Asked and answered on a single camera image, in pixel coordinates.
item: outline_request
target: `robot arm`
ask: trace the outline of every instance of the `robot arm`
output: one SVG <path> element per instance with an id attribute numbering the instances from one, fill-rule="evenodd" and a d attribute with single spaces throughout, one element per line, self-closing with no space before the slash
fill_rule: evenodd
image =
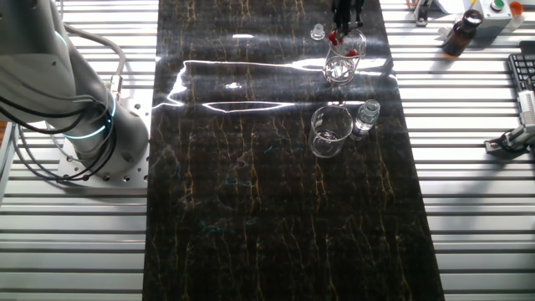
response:
<path id="1" fill-rule="evenodd" d="M 0 12 L 0 120 L 64 134 L 75 156 L 87 167 L 102 165 L 101 173 L 134 166 L 148 131 L 120 105 L 120 77 L 112 93 L 71 43 L 52 0 L 0 0 Z M 56 130 L 28 125 L 42 120 Z M 110 158 L 95 159 L 103 153 Z"/>
<path id="2" fill-rule="evenodd" d="M 354 26 L 356 28 L 363 26 L 362 21 L 360 21 L 363 5 L 364 0 L 333 0 L 331 10 L 334 14 L 334 23 L 336 24 L 337 32 L 342 28 L 344 35 L 349 33 L 349 24 L 352 23 L 352 11 L 356 17 Z"/>
<path id="3" fill-rule="evenodd" d="M 427 15 L 429 14 L 431 4 L 433 0 L 420 0 L 416 5 L 416 10 L 414 13 L 416 26 L 425 27 L 427 26 Z"/>
<path id="4" fill-rule="evenodd" d="M 496 156 L 516 156 L 535 145 L 535 95 L 533 91 L 518 93 L 521 125 L 501 137 L 485 141 L 487 153 Z"/>

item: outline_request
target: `red object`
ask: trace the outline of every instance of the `red object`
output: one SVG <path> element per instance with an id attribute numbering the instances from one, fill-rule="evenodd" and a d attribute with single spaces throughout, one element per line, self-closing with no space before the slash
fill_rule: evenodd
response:
<path id="1" fill-rule="evenodd" d="M 356 52 L 354 49 L 351 49 L 345 56 L 346 57 L 354 57 L 354 56 L 357 56 L 359 55 L 358 52 Z"/>
<path id="2" fill-rule="evenodd" d="M 336 35 L 334 34 L 334 32 L 329 33 L 329 41 L 331 41 L 331 43 L 334 46 L 338 45 L 338 42 L 336 42 Z"/>
<path id="3" fill-rule="evenodd" d="M 524 13 L 524 6 L 516 1 L 510 3 L 509 8 L 511 9 L 511 14 L 513 17 L 520 16 L 522 13 Z"/>

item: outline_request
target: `bottle cap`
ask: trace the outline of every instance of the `bottle cap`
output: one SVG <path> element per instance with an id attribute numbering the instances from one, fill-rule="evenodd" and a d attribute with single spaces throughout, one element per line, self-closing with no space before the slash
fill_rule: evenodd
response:
<path id="1" fill-rule="evenodd" d="M 483 23 L 484 19 L 485 17 L 483 17 L 483 15 L 475 9 L 467 10 L 462 16 L 462 21 L 464 22 L 464 24 L 466 26 L 471 26 L 474 28 L 478 27 L 481 23 Z"/>
<path id="2" fill-rule="evenodd" d="M 503 1 L 502 0 L 494 0 L 491 3 L 491 8 L 497 12 L 501 11 L 503 8 Z"/>
<path id="3" fill-rule="evenodd" d="M 320 23 L 314 25 L 314 29 L 310 31 L 310 37 L 312 37 L 316 41 L 325 38 L 324 26 Z"/>
<path id="4" fill-rule="evenodd" d="M 516 1 L 509 4 L 509 8 L 511 9 L 511 14 L 513 17 L 520 16 L 522 13 L 524 13 L 524 6 Z"/>

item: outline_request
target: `black keyboard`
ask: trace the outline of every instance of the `black keyboard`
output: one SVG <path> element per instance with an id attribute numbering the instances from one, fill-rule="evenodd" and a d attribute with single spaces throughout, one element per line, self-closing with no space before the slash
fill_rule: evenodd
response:
<path id="1" fill-rule="evenodd" d="M 535 90 L 535 54 L 511 54 L 507 64 L 518 92 Z"/>

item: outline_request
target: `small glass bottle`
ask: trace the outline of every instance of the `small glass bottle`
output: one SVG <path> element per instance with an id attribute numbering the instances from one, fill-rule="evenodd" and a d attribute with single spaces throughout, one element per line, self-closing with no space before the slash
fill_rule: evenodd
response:
<path id="1" fill-rule="evenodd" d="M 477 10 L 470 9 L 462 16 L 462 20 L 453 25 L 442 50 L 451 56 L 459 56 L 476 36 L 477 27 L 483 22 L 483 15 Z"/>
<path id="2" fill-rule="evenodd" d="M 361 140 L 366 137 L 369 130 L 374 127 L 379 118 L 381 105 L 377 100 L 370 99 L 360 106 L 357 117 L 354 120 L 353 139 Z"/>

